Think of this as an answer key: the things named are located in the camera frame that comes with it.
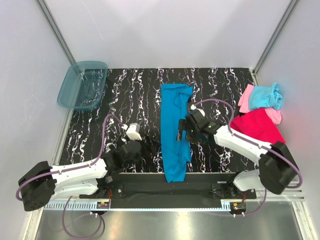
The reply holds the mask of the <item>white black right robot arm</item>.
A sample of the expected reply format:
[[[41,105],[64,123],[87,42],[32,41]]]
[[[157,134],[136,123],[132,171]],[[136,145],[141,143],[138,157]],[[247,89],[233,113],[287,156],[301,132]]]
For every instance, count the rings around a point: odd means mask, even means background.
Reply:
[[[227,183],[228,195],[239,198],[245,191],[265,188],[280,195],[295,177],[301,178],[298,166],[288,147],[260,141],[231,129],[227,124],[209,121],[203,110],[189,112],[178,123],[177,141],[214,143],[228,148],[252,161],[258,168],[235,173]]]

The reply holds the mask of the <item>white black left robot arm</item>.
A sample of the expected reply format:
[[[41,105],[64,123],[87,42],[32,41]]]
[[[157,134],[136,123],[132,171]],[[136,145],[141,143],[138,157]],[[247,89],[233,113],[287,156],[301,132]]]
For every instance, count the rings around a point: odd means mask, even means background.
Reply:
[[[110,198],[114,176],[128,165],[149,159],[154,154],[150,141],[130,140],[86,162],[51,166],[47,161],[41,161],[20,178],[15,197],[23,203],[26,212],[69,197]]]

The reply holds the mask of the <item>blue t shirt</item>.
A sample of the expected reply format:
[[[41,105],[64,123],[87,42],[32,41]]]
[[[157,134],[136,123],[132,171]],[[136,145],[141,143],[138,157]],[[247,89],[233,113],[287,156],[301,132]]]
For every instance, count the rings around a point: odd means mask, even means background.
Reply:
[[[161,86],[160,142],[165,179],[168,183],[183,182],[192,159],[186,134],[178,141],[179,121],[187,115],[187,102],[193,87],[182,83]]]

